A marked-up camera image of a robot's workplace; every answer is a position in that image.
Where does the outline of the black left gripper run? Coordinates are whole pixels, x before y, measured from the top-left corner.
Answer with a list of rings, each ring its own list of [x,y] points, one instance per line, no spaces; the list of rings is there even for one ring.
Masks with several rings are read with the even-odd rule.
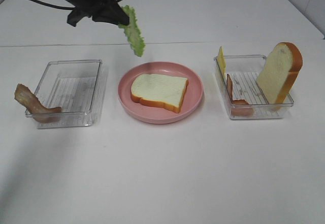
[[[129,16],[119,5],[119,0],[69,0],[75,7],[68,15],[67,23],[76,26],[84,17],[94,22],[129,25]]]

